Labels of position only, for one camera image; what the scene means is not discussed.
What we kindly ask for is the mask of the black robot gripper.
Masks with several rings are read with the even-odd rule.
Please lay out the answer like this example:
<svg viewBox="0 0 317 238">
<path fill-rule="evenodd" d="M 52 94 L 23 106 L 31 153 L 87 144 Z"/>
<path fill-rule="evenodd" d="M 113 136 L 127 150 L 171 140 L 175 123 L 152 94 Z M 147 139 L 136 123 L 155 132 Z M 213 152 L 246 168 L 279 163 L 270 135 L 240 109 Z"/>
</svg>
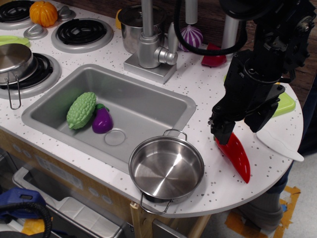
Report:
<svg viewBox="0 0 317 238">
<path fill-rule="evenodd" d="M 210 117 L 211 133 L 226 145 L 236 122 L 243 120 L 252 132 L 258 132 L 271 119 L 285 87 L 278 84 L 280 72 L 261 67 L 253 61 L 253 52 L 245 50 L 233 57 L 224 83 L 225 95 L 215 104 Z M 240 92 L 252 94 L 239 98 Z"/>
</svg>

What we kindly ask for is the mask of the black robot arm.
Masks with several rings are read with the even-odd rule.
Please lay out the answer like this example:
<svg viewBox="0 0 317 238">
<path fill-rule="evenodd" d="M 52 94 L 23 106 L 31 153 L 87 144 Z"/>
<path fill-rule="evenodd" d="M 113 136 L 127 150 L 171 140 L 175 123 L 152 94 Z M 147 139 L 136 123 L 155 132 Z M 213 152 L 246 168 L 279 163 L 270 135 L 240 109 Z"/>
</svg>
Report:
<svg viewBox="0 0 317 238">
<path fill-rule="evenodd" d="M 278 85 L 295 78 L 295 69 L 309 57 L 308 38 L 314 27 L 315 7 L 308 0 L 223 0 L 227 15 L 256 24 L 254 47 L 233 57 L 224 82 L 225 95 L 213 107 L 211 132 L 228 143 L 237 121 L 257 132 L 275 113 Z"/>
</svg>

